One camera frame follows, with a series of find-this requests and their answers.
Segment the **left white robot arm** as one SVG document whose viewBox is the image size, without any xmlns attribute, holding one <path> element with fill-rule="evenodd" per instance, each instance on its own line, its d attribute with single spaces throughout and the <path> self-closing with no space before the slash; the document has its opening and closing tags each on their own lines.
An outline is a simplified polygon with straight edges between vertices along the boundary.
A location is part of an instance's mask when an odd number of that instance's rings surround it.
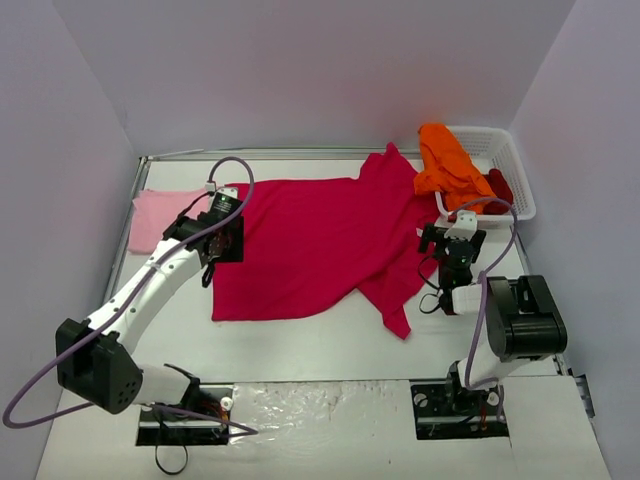
<svg viewBox="0 0 640 480">
<path fill-rule="evenodd" d="M 182 285 L 196 275 L 209 284 L 218 262 L 241 259 L 242 203 L 235 187 L 209 195 L 209 208 L 181 214 L 163 233 L 144 265 L 113 298 L 55 334 L 57 380 L 91 404 L 119 414 L 131 405 L 163 404 L 179 418 L 201 406 L 200 382 L 175 366 L 141 365 L 135 349 L 151 322 Z"/>
</svg>

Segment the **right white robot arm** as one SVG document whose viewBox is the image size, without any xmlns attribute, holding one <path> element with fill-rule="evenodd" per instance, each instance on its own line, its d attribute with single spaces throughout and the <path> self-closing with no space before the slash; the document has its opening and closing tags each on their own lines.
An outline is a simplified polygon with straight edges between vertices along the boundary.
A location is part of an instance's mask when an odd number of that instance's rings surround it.
<svg viewBox="0 0 640 480">
<path fill-rule="evenodd" d="M 478 316 L 466 358 L 454 362 L 443 389 L 446 406 L 465 413 L 483 392 L 500 392 L 518 368 L 564 352 L 568 333 L 544 277 L 474 276 L 486 232 L 477 227 L 425 225 L 418 251 L 437 262 L 433 313 Z"/>
</svg>

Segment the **magenta t shirt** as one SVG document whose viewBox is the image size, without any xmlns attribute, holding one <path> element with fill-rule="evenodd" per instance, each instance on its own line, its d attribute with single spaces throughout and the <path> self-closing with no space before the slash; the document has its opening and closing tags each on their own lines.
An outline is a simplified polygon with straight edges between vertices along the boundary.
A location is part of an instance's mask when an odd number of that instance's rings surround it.
<svg viewBox="0 0 640 480">
<path fill-rule="evenodd" d="M 388 144 L 355 178 L 256 183 L 244 258 L 213 276 L 213 320 L 306 318 L 358 290 L 407 339 L 404 305 L 423 285 L 418 231 L 438 217 L 434 197 L 415 195 L 416 174 Z"/>
</svg>

